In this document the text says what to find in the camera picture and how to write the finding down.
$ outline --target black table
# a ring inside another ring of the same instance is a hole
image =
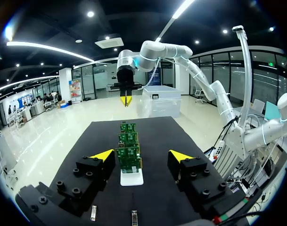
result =
[[[75,162],[84,155],[92,156],[118,147],[118,134],[122,121],[92,122],[71,149],[50,188],[56,191],[56,181],[76,167]],[[185,193],[179,192],[167,167],[168,151],[173,149],[208,161],[195,142],[172,117],[127,120],[136,123],[139,134],[144,184],[120,185],[120,168],[116,167],[103,192],[98,192],[93,205],[98,207],[96,223],[105,226],[131,225],[131,210],[138,211],[139,225],[175,226],[199,219]],[[209,162],[212,175],[220,177]],[[89,220],[91,209],[82,218]]]

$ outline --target office chair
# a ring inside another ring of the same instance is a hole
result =
[[[203,100],[203,97],[205,97],[205,95],[204,95],[201,87],[197,86],[196,83],[195,83],[195,87],[196,87],[195,96],[198,97],[196,102],[201,102],[201,103],[205,102],[205,103],[207,103],[206,100]]]

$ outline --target poster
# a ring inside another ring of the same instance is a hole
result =
[[[151,79],[151,76],[153,75],[154,69],[150,72],[148,72],[148,80]],[[153,80],[150,83],[150,86],[161,86],[161,76],[160,76],[160,67],[158,67],[155,71],[155,75],[153,77]]]

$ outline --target black bolt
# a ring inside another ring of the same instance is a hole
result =
[[[48,202],[48,199],[45,196],[40,196],[39,197],[39,202],[40,204],[46,204]]]
[[[31,205],[30,206],[30,209],[33,211],[33,212],[37,212],[37,211],[39,211],[39,207],[37,206],[37,205]]]
[[[192,180],[196,179],[197,178],[197,174],[196,173],[191,173],[190,174],[190,177]]]
[[[57,188],[58,189],[63,189],[65,187],[65,184],[63,181],[59,180],[57,181]]]
[[[202,192],[202,196],[204,198],[207,198],[209,196],[209,194],[210,194],[210,191],[208,189],[204,189],[203,192]]]
[[[204,172],[203,172],[204,176],[208,176],[209,175],[209,170],[208,169],[205,169]]]
[[[72,189],[72,193],[76,196],[76,197],[79,197],[81,196],[82,192],[79,188],[75,187]]]
[[[92,172],[86,172],[86,176],[91,178],[93,176],[93,173]]]
[[[78,168],[75,168],[75,169],[73,170],[73,173],[74,173],[74,175],[79,175],[79,169],[78,169]]]
[[[219,186],[218,186],[218,189],[219,189],[220,191],[224,191],[225,188],[226,188],[226,183],[225,183],[225,182],[220,183]]]

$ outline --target ceiling vent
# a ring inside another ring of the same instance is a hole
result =
[[[117,46],[124,46],[123,40],[121,38],[113,38],[109,40],[102,40],[95,42],[101,48],[113,48]]]

